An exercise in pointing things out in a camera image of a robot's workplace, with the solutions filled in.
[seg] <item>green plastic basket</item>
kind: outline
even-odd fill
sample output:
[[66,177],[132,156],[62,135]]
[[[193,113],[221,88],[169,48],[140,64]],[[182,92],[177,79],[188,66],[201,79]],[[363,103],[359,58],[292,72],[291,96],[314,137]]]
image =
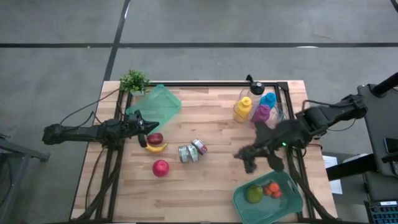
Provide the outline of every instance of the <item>green plastic basket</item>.
[[135,110],[139,110],[142,118],[146,121],[159,122],[158,127],[150,132],[152,134],[178,114],[180,109],[181,101],[166,87],[157,85],[137,103],[128,108],[126,113],[133,114]]
[[[246,200],[246,190],[250,185],[267,185],[271,182],[279,184],[282,196],[272,198],[264,195],[259,203]],[[284,171],[270,172],[235,190],[233,202],[239,217],[244,224],[273,223],[280,218],[303,209],[303,198],[290,175]]]

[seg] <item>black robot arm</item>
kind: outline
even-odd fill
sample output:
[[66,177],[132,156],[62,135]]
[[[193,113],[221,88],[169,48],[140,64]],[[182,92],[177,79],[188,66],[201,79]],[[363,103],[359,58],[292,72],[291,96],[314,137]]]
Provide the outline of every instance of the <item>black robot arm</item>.
[[42,140],[49,145],[60,144],[64,141],[85,141],[100,142],[106,146],[110,142],[138,135],[141,147],[146,147],[144,136],[156,128],[159,123],[144,120],[139,110],[127,116],[126,122],[109,119],[88,128],[52,124],[44,129]]
[[367,112],[361,95],[349,95],[340,102],[326,106],[314,106],[296,114],[297,119],[278,123],[275,129],[265,123],[256,123],[256,140],[254,144],[245,146],[234,155],[244,161],[247,173],[256,170],[256,157],[266,157],[270,167],[283,170],[282,159],[275,155],[282,146],[304,149],[316,135],[323,135],[330,126],[339,121],[363,118]]

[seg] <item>yellow banana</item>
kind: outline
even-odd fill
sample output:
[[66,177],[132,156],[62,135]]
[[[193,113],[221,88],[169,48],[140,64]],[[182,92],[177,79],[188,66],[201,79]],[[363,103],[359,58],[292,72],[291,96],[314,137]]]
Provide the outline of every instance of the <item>yellow banana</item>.
[[164,147],[166,147],[167,143],[164,144],[163,146],[159,146],[159,147],[154,147],[154,146],[150,146],[149,144],[147,145],[146,149],[148,149],[150,152],[162,152]]

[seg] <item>green plant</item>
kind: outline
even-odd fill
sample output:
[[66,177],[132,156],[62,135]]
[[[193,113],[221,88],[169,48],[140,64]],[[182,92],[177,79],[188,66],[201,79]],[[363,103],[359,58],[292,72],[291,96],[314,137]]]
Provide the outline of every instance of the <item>green plant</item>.
[[138,70],[129,70],[129,73],[120,78],[120,89],[124,91],[145,92],[149,84],[147,75]]

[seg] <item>gray floor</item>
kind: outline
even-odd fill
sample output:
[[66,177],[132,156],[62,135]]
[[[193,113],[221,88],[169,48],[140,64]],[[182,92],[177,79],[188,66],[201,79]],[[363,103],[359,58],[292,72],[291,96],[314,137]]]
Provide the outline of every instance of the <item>gray floor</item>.
[[[0,43],[113,42],[123,0],[0,2]],[[398,13],[388,0],[138,0],[121,42],[394,42]],[[0,133],[50,151],[34,161],[13,223],[68,219],[86,144],[45,146],[45,126],[98,99],[111,49],[1,49]],[[111,74],[129,68],[152,80],[305,80],[308,96],[334,102],[358,85],[398,71],[398,48],[119,49]],[[82,122],[95,107],[68,124]],[[339,124],[342,128],[349,124]],[[364,121],[322,139],[325,151],[370,152]],[[363,207],[338,203],[339,216],[365,221]]]

